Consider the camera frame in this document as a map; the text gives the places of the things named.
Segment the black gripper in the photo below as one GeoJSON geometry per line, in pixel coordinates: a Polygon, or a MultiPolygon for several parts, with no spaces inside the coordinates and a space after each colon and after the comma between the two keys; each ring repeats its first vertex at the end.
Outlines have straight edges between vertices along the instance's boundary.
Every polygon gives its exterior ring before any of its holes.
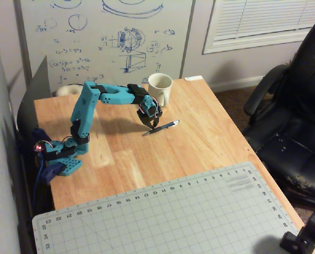
{"type": "Polygon", "coordinates": [[[147,126],[149,129],[155,129],[158,126],[159,119],[162,116],[162,110],[159,108],[157,110],[157,114],[153,116],[149,116],[147,113],[143,112],[141,109],[137,110],[137,115],[141,121],[141,123],[147,126]]]}

